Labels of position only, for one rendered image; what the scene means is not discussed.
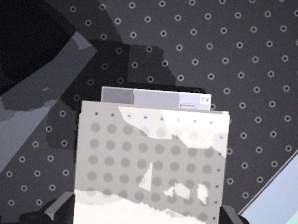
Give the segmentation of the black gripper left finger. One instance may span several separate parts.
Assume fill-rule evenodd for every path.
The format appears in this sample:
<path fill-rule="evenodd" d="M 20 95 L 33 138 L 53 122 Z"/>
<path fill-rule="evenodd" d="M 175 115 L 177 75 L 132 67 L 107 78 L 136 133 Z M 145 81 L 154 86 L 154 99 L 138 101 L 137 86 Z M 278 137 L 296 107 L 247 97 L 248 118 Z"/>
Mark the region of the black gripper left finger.
<path fill-rule="evenodd" d="M 45 211 L 46 210 L 46 211 Z M 75 194 L 65 192 L 58 199 L 47 202 L 38 211 L 19 216 L 19 222 L 0 224 L 74 224 Z"/>

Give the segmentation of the white real-time pcr machine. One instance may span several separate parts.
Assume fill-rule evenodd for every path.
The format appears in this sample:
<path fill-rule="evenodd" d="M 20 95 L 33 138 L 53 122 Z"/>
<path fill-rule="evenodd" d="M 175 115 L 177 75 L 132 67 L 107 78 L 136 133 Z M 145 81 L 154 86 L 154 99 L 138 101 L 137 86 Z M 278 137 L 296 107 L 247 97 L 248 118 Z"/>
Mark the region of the white real-time pcr machine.
<path fill-rule="evenodd" d="M 0 0 L 0 173 L 96 52 L 40 0 Z"/>

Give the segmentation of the white multi-well plate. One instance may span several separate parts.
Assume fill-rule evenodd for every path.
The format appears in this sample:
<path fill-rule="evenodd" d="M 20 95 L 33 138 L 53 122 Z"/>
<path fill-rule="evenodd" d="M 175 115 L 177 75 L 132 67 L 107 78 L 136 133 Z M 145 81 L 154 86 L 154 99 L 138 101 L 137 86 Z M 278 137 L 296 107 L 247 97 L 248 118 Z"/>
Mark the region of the white multi-well plate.
<path fill-rule="evenodd" d="M 218 224 L 229 115 L 82 101 L 74 224 Z"/>

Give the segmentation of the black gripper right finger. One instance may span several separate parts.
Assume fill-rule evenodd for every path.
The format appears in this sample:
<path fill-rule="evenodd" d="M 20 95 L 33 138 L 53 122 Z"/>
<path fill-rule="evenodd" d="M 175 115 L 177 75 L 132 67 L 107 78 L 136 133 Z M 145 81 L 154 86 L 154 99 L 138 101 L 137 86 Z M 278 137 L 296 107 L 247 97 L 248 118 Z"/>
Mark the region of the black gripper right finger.
<path fill-rule="evenodd" d="M 218 224 L 250 224 L 246 218 L 236 214 L 230 205 L 221 205 Z"/>

